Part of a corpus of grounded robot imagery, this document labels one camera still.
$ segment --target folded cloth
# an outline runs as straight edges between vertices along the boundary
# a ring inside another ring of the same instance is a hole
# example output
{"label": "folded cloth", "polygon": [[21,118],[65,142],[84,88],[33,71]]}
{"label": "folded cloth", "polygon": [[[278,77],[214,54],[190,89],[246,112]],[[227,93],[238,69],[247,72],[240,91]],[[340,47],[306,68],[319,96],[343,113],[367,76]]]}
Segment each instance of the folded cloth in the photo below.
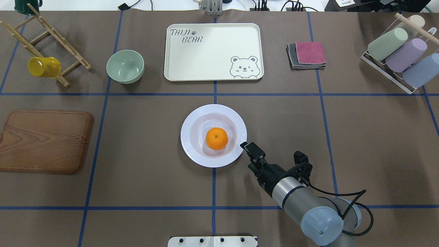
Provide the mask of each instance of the folded cloth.
{"label": "folded cloth", "polygon": [[320,42],[297,42],[297,61],[300,64],[320,65],[326,63],[325,52]]}
{"label": "folded cloth", "polygon": [[294,69],[319,69],[326,66],[320,42],[297,42],[287,45],[288,57]]}

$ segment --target white tray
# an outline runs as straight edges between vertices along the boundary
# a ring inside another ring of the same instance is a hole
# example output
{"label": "white tray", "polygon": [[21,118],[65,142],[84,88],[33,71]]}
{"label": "white tray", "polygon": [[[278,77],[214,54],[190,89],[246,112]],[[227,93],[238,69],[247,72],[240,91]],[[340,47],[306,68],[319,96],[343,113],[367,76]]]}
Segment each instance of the white tray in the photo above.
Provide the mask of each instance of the white tray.
{"label": "white tray", "polygon": [[166,31],[164,75],[170,81],[261,78],[264,65],[258,25],[170,25]]}

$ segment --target yellow mug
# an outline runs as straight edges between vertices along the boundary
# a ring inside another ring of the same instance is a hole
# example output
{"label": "yellow mug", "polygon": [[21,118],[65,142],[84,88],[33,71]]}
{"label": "yellow mug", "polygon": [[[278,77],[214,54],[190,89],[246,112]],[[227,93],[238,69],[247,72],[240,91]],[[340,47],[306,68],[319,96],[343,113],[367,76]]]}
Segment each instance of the yellow mug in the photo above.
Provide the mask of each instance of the yellow mug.
{"label": "yellow mug", "polygon": [[33,76],[54,79],[61,74],[61,63],[53,57],[33,57],[28,62],[28,69]]}

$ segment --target bear illustration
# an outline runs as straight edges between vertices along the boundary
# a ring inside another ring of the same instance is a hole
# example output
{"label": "bear illustration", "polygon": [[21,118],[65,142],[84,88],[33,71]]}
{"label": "bear illustration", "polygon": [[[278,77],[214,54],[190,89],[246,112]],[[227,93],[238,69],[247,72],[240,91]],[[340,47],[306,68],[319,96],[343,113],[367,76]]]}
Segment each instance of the bear illustration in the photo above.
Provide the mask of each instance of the bear illustration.
{"label": "bear illustration", "polygon": [[255,56],[249,58],[232,57],[232,68],[230,74],[234,78],[256,78],[261,73],[256,62],[258,59]]}

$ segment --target wooden cutting board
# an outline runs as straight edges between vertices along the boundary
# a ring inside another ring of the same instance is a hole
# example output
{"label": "wooden cutting board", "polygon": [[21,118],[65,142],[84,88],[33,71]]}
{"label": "wooden cutting board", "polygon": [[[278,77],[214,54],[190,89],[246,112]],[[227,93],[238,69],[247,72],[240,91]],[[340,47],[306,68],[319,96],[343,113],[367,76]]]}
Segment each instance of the wooden cutting board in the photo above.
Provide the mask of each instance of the wooden cutting board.
{"label": "wooden cutting board", "polygon": [[85,161],[93,122],[93,115],[88,112],[11,112],[0,138],[0,171],[79,171]]}

